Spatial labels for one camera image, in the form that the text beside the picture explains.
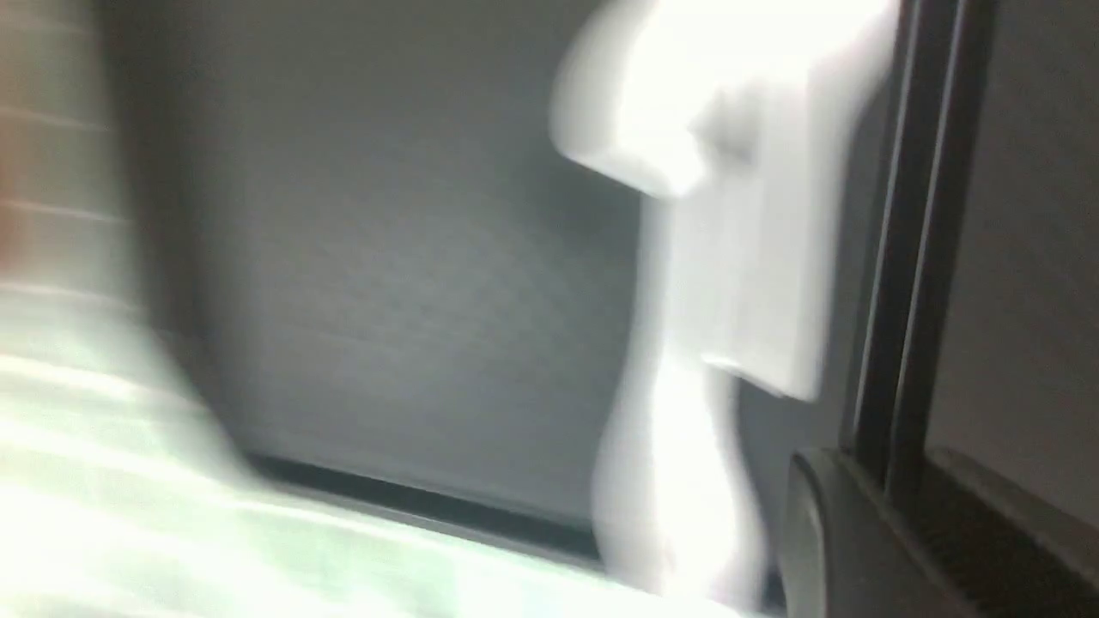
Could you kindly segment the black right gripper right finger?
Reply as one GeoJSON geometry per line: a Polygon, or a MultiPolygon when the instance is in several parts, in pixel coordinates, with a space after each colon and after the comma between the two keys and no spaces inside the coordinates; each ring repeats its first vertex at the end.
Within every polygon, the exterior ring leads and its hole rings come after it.
{"type": "Polygon", "coordinates": [[[961,452],[892,457],[896,617],[1095,617],[1096,527],[961,452]]]}

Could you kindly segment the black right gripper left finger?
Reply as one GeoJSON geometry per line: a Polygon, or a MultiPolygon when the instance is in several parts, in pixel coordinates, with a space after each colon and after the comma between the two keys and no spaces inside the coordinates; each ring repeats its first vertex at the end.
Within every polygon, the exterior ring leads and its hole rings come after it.
{"type": "Polygon", "coordinates": [[[977,617],[851,457],[793,454],[780,572],[790,617],[977,617]]]}

